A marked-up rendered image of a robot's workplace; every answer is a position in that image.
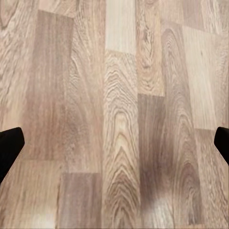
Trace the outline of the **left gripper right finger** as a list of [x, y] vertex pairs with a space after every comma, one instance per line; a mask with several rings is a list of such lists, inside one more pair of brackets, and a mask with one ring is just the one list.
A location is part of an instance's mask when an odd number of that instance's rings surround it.
[[218, 127], [214, 144], [229, 165], [229, 129]]

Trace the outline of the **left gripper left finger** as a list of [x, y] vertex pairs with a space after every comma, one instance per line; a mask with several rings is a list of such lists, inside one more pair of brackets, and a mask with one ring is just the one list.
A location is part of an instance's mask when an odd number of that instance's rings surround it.
[[0, 184], [25, 145], [20, 127], [0, 132]]

